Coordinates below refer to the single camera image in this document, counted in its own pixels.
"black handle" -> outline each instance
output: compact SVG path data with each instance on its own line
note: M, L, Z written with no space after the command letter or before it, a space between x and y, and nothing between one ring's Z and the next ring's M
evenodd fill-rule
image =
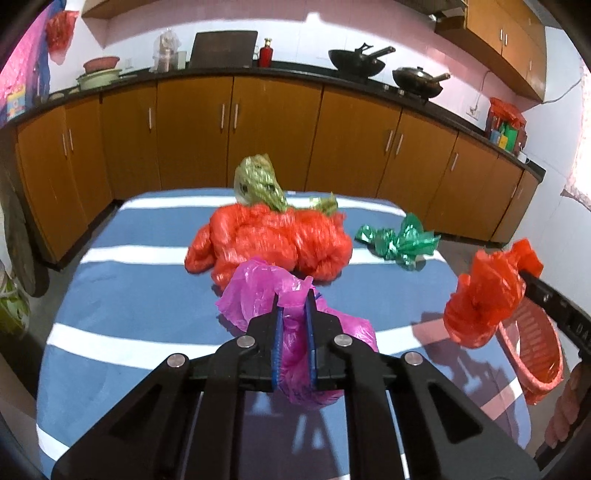
M394 53L395 51L396 51L396 48L394 48L394 47L386 47L386 48L382 48L382 50L374 51L373 53L370 53L367 56L370 59L377 59L378 57L382 57L384 55L387 55L388 53Z
M374 47L373 45L367 45L367 43L364 43L359 48L355 49L355 53L361 53L361 52L368 50L369 48L373 48L373 47Z

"blue striped tablecloth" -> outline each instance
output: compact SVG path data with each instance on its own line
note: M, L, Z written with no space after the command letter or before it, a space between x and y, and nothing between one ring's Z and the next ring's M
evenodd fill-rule
M311 194L288 193L296 206ZM47 341L37 400L44 473L167 355L213 353L231 337L220 325L209 272L188 274L187 247L213 211L235 201L229 189L178 190L124 204L83 257ZM404 212L380 200L339 198L353 237L364 223L398 229ZM530 418L497 340L465 350L441 316L457 278L441 255L408 272L355 243L351 263L328 286L328 305L371 320L382 353L413 349L524 447ZM349 473L345 406L292 406L281 393L249 394L241 478L328 480Z

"upper cabinet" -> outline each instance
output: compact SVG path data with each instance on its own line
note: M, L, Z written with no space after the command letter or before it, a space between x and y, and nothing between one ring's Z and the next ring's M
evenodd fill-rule
M486 65L515 93L544 99L545 30L522 0L470 0L464 17L443 18L435 30Z

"wok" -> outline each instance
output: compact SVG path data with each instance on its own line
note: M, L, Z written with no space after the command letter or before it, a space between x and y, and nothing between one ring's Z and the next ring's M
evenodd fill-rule
M392 77L401 90L427 99L439 95L443 91L443 87L439 82L447 80L452 76L449 73L444 73L443 75L434 77L425 72L421 67L415 69L403 67L393 70Z
M386 66L383 61L378 60L378 57L396 51L394 47L386 47L369 55L364 54L363 52L369 48L373 47L364 43L355 51L330 50L329 58L338 71L361 78L369 78L377 75Z

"blue gripper pad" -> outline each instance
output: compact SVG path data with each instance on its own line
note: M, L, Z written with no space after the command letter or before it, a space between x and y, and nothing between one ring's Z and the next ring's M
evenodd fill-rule
M320 293L316 294L315 300L320 298ZM316 343L314 341L314 329L312 328L312 305L306 298L306 333L308 339L308 367L310 368L310 386L316 390L316 379L318 372L316 370Z
M277 327L275 328L275 341L271 352L271 381L273 390L279 385L279 371L281 368L281 355L283 353L283 307L277 309Z

